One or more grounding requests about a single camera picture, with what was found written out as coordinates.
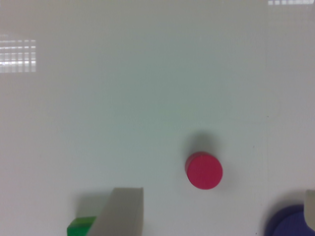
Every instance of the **white surface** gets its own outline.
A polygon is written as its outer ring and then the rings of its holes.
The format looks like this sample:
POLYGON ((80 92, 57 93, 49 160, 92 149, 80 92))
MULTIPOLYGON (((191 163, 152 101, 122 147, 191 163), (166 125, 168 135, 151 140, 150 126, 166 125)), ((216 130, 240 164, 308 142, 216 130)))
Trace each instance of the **white surface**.
POLYGON ((114 187, 145 188, 144 236, 263 235, 301 202, 315 10, 269 2, 2 0, 1 40, 35 54, 3 49, 1 235, 66 235, 114 187), (224 169, 211 191, 184 172, 198 149, 224 169))

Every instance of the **red cylinder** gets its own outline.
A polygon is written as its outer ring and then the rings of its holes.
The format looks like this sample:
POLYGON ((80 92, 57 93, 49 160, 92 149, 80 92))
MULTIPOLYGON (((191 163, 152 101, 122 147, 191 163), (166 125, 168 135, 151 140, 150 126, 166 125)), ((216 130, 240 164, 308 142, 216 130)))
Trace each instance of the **red cylinder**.
POLYGON ((213 189, 223 176, 220 162, 204 151, 189 156, 185 168, 189 181, 195 187, 203 190, 213 189))

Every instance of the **green block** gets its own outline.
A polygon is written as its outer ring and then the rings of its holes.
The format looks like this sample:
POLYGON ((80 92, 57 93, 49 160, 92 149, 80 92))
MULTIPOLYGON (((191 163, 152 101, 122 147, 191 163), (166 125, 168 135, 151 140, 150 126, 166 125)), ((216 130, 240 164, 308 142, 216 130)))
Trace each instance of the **green block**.
POLYGON ((96 217, 76 218, 67 228, 68 236, 86 236, 96 217))

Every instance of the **dark blue object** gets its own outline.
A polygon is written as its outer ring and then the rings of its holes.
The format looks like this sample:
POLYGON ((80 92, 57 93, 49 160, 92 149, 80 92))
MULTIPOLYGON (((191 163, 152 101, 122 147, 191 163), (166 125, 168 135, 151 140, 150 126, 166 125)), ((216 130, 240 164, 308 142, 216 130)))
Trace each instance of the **dark blue object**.
POLYGON ((315 236, 304 219, 304 206, 289 206, 278 211, 268 222, 265 236, 315 236))

